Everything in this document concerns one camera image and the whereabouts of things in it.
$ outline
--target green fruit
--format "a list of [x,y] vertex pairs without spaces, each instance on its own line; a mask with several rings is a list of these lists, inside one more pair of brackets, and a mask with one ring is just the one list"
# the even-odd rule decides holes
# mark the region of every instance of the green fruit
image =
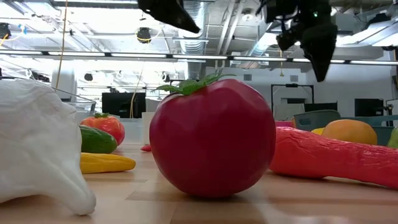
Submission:
[[98,129],[80,125],[81,131],[81,152],[109,154],[118,146],[116,139]]
[[390,141],[387,144],[388,147],[398,148],[398,128],[395,127],[391,132]]

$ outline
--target green leaves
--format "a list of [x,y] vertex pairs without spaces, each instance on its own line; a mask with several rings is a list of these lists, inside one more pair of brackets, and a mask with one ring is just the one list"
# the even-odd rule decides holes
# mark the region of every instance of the green leaves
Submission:
[[207,75],[205,78],[202,78],[199,82],[196,80],[185,80],[182,81],[178,87],[172,85],[162,85],[157,87],[155,90],[163,90],[163,91],[171,91],[183,94],[185,96],[191,95],[193,92],[210,85],[214,82],[217,82],[220,78],[227,76],[236,76],[232,74],[227,75],[219,75],[217,73]]

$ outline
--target table surface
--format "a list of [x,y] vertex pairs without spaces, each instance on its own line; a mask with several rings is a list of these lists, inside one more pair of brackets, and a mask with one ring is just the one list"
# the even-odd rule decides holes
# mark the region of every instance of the table surface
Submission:
[[149,152],[118,149],[137,161],[131,172],[89,174],[97,197],[93,214],[77,217],[44,196],[0,204],[0,223],[254,224],[398,223],[398,191],[345,179],[305,180],[266,173],[228,200],[191,198],[159,173]]

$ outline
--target toy tomato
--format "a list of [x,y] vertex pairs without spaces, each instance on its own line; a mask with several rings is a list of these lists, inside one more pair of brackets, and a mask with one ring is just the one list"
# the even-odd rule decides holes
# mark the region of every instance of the toy tomato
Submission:
[[250,188],[275,151],[275,121],[264,98],[235,79],[216,81],[220,77],[160,86],[176,93],[160,102],[150,123],[159,170],[176,188],[199,197]]
[[93,128],[98,128],[112,135],[118,142],[118,146],[124,140],[124,126],[114,116],[109,116],[108,113],[97,113],[92,117],[84,119],[80,125],[85,125]]

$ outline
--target red tomato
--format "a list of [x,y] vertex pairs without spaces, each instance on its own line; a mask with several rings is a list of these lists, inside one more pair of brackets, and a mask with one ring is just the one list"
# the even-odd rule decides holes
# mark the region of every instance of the red tomato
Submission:
[[160,102],[150,123],[159,170],[176,188],[227,197],[254,185],[275,151],[275,121],[250,86],[226,79]]
[[98,128],[107,132],[116,139],[118,146],[120,146],[124,140],[124,126],[114,116],[108,116],[108,114],[95,114],[95,116],[84,119],[80,125]]

